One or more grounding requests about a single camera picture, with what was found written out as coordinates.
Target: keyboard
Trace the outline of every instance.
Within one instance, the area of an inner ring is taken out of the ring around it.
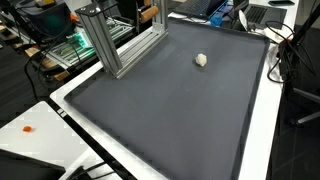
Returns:
[[[205,12],[208,8],[210,0],[188,0],[185,5],[185,10],[189,11],[190,14],[199,14]]]
[[[248,22],[257,24],[261,23],[267,10],[267,8],[251,6],[251,8],[246,14]]]

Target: white table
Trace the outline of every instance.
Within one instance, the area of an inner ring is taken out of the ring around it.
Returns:
[[[254,0],[250,3],[268,6],[267,2],[267,0]],[[296,0],[294,6],[282,7],[288,9],[284,23],[292,28],[294,27],[298,4],[299,2]],[[133,44],[139,38],[141,37],[138,36],[119,48],[118,53],[123,52],[128,45]],[[282,92],[281,85],[272,83],[267,79],[267,71],[275,63],[276,52],[276,47],[272,45],[269,49],[269,53],[264,64],[241,165],[239,176],[240,180],[262,180],[266,178]],[[149,165],[144,163],[141,159],[123,147],[120,143],[115,141],[110,135],[94,125],[86,117],[82,116],[63,99],[66,94],[91,77],[101,68],[101,63],[96,63],[94,66],[52,93],[50,98],[89,134],[91,134],[101,144],[101,146],[103,146],[136,178],[147,180],[166,179],[159,172],[151,168]]]
[[[24,126],[33,130],[24,132]],[[0,129],[0,149],[64,167],[61,180],[81,165],[86,169],[103,161],[46,102],[39,102]],[[104,165],[89,175],[112,171]],[[121,178],[112,174],[104,179]]]

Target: dark gray mat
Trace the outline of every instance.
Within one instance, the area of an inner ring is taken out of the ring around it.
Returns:
[[[174,21],[123,79],[98,73],[66,100],[169,179],[235,179],[268,45]]]

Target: computer monitor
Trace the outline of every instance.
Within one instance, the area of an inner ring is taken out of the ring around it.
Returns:
[[[1,180],[57,180],[64,173],[64,167],[0,150]]]

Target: white desk surface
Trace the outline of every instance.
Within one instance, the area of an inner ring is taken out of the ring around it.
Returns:
[[[267,0],[250,1],[253,4],[268,5]],[[294,27],[299,1],[295,0],[294,6],[287,8],[287,16],[284,23]],[[130,44],[137,41],[136,37],[129,43],[118,49],[118,53],[123,52]],[[266,57],[263,72],[260,79],[259,89],[253,110],[250,129],[245,146],[244,156],[241,165],[239,180],[263,180],[266,178],[269,157],[272,147],[273,135],[277,120],[278,108],[282,93],[282,85],[270,82],[267,79],[267,72],[275,63],[277,48],[272,45]],[[88,79],[102,68],[100,62],[87,69],[85,72],[74,78],[69,83],[62,86],[50,95],[50,98],[57,103],[69,116],[71,116],[80,126],[91,134],[114,158],[116,158],[125,168],[127,168],[137,179],[166,179],[159,172],[144,163],[125,147],[115,141],[111,136],[94,125],[87,118],[77,112],[63,98],[76,86]]]
[[[31,126],[33,130],[23,132],[24,126]],[[0,129],[0,149],[64,167],[66,173],[61,180],[81,165],[86,169],[102,162],[46,102],[39,102]],[[112,171],[104,165],[89,175],[97,177]],[[104,179],[121,178],[112,174]]]

